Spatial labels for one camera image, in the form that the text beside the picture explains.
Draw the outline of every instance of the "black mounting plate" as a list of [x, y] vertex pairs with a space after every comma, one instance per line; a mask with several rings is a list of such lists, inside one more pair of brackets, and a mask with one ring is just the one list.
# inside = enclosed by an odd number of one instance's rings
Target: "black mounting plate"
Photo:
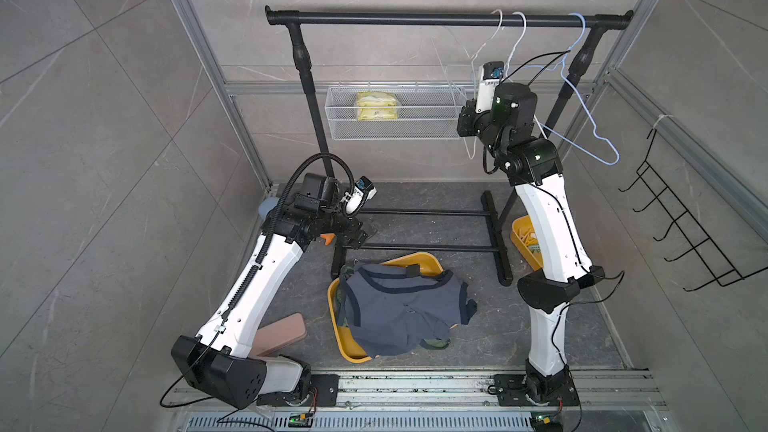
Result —
[[[339, 376], [334, 374], [312, 375], [310, 378], [310, 390], [317, 388], [317, 407], [335, 407], [336, 396], [339, 394]], [[286, 392], [264, 394], [256, 400], [256, 405], [274, 405], [285, 407], [293, 401], [293, 395]]]
[[[497, 392], [498, 404], [501, 407], [527, 407], [532, 402], [528, 400], [525, 393], [525, 372], [520, 374], [496, 374], [493, 376], [493, 383], [496, 388], [502, 391]], [[558, 390], [558, 395], [563, 398], [563, 407], [577, 406], [580, 404], [578, 392], [574, 387], [570, 374], [566, 375], [565, 383]], [[542, 407], [558, 407], [560, 403], [557, 399], [551, 400]]]

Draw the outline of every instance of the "gray tile wall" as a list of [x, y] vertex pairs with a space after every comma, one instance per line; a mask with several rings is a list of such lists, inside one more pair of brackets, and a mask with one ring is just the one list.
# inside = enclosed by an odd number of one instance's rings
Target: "gray tile wall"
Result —
[[[691, 130], [768, 198], [765, 12], [765, 0], [660, 0], [622, 68], [673, 116], [663, 120]], [[762, 365], [768, 360], [768, 273], [728, 287], [684, 291], [711, 276], [693, 253], [664, 260], [685, 252], [686, 243], [675, 228], [662, 242], [652, 240], [664, 234], [670, 220], [658, 204], [632, 212], [653, 197], [642, 184], [618, 191], [636, 177], [648, 147], [648, 124], [614, 93], [595, 112], [622, 159], [606, 167], [581, 153], [569, 158], [567, 166], [581, 177], [571, 202], [574, 216], [590, 231], [580, 229], [590, 254], [628, 272], [624, 290], [606, 307], [633, 365], [651, 369], [686, 430], [764, 430], [759, 398], [768, 386]], [[582, 132], [579, 141], [610, 155], [589, 133]], [[768, 244], [665, 140], [656, 138], [649, 160], [742, 273], [768, 265]], [[662, 189], [659, 184], [651, 182], [655, 192]], [[662, 199], [673, 214], [682, 212], [668, 192]], [[691, 220], [683, 228], [694, 242], [704, 238]], [[715, 273], [730, 269], [709, 244], [701, 253]], [[611, 286], [598, 288], [606, 294]]]
[[768, 202], [768, 3], [661, 0], [624, 70]]
[[[230, 81], [298, 81], [291, 58], [288, 33], [270, 26], [264, 5], [273, 9], [302, 10], [437, 10], [530, 14], [623, 14], [636, 0], [192, 0], [197, 15]], [[452, 80], [468, 80], [468, 55], [494, 32], [491, 28], [426, 26], [322, 26], [303, 27], [316, 80], [444, 80], [440, 61]], [[520, 29], [500, 30], [488, 42], [475, 65], [506, 60]], [[513, 65], [529, 57], [568, 47], [578, 30], [530, 29], [512, 59]], [[594, 77], [617, 34], [603, 38], [586, 80]], [[520, 77], [532, 76], [526, 69]], [[546, 72], [540, 80], [560, 80], [559, 72]], [[540, 97], [539, 118], [545, 120], [554, 96]], [[241, 96], [238, 104], [273, 180], [282, 180], [309, 154], [315, 138], [302, 96]], [[576, 101], [558, 123], [565, 130]], [[474, 160], [461, 140], [330, 141], [356, 173], [378, 180], [487, 180], [481, 154]]]
[[162, 427], [263, 191], [170, 0], [0, 23], [0, 429]]

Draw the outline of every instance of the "vent grille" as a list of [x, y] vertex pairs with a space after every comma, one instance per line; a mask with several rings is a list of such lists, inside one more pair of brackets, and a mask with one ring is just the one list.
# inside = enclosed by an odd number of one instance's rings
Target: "vent grille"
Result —
[[276, 432], [331, 432], [332, 430], [365, 430], [366, 432], [423, 432], [424, 430], [446, 431], [529, 431], [531, 414], [504, 410], [485, 411], [387, 411], [387, 412], [351, 412], [320, 411], [310, 422], [309, 427], [288, 427], [291, 412], [276, 412], [270, 420], [254, 412], [233, 414], [227, 420], [238, 423], [217, 424], [222, 417], [217, 412], [193, 413], [187, 432], [235, 432], [238, 430], [268, 430]]

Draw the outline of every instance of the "brown foam block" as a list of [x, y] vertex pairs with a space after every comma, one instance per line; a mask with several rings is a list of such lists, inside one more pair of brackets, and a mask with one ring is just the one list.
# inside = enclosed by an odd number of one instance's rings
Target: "brown foam block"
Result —
[[306, 326], [301, 314], [289, 315], [265, 325], [256, 332], [248, 357], [265, 357], [306, 337]]

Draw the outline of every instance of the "metal track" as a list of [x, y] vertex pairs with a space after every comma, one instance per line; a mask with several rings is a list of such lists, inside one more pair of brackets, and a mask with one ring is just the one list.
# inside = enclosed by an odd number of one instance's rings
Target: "metal track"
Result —
[[[520, 370], [316, 370], [338, 374], [335, 408], [322, 410], [516, 410], [551, 411], [532, 404], [502, 408], [486, 392], [495, 374]], [[643, 370], [572, 370], [584, 410], [666, 410], [650, 373]], [[168, 395], [171, 403], [202, 398], [187, 386]], [[200, 402], [196, 410], [225, 410], [216, 401]], [[295, 410], [276, 408], [277, 410]]]

